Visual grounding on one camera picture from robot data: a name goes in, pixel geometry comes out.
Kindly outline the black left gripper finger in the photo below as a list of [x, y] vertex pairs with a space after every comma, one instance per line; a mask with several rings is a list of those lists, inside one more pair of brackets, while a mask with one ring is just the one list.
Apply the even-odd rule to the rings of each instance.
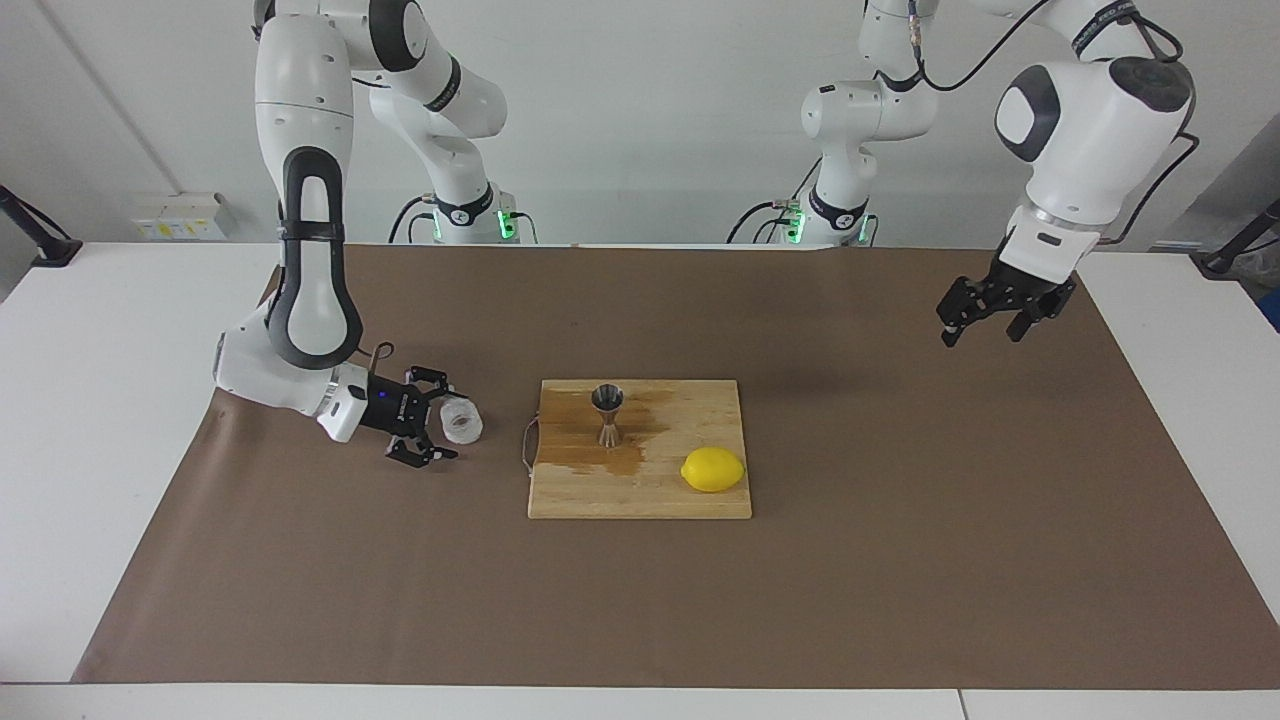
[[959, 277], [950, 286], [936, 307], [943, 327], [941, 340], [947, 348], [960, 341], [968, 327], [995, 314], [989, 301], [989, 283], [986, 281]]
[[1071, 296], [1073, 291], [1053, 291], [1038, 299], [1029, 299], [1018, 309], [1006, 329], [1006, 336], [1014, 343], [1021, 342], [1034, 325], [1060, 316]]

